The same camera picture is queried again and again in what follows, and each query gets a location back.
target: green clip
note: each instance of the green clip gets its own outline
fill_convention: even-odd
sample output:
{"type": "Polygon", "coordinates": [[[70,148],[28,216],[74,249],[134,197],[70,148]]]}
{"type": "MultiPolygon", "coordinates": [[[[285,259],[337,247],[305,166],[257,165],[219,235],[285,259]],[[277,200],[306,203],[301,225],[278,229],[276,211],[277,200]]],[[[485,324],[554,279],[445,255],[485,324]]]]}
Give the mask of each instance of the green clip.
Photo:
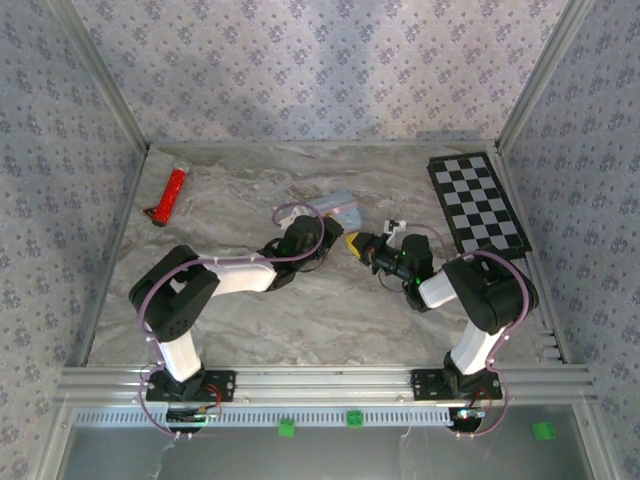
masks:
{"type": "Polygon", "coordinates": [[[361,428],[364,424],[364,415],[360,410],[349,410],[347,412],[347,427],[361,428]]]}
{"type": "Polygon", "coordinates": [[[536,441],[554,440],[557,437],[556,428],[551,422],[534,423],[531,425],[536,441]]]}
{"type": "Polygon", "coordinates": [[[296,422],[290,418],[281,418],[280,426],[278,427],[278,434],[281,437],[293,438],[296,432],[296,422]]]}

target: checkerboard mat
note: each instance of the checkerboard mat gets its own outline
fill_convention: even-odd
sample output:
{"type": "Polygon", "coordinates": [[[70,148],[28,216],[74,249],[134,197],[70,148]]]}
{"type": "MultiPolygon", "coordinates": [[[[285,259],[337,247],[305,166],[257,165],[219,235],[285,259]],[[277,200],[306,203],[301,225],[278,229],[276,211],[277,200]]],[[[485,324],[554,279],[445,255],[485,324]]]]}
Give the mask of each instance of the checkerboard mat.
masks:
{"type": "Polygon", "coordinates": [[[427,170],[460,253],[489,243],[510,259],[531,251],[485,153],[431,158],[427,170]]]}

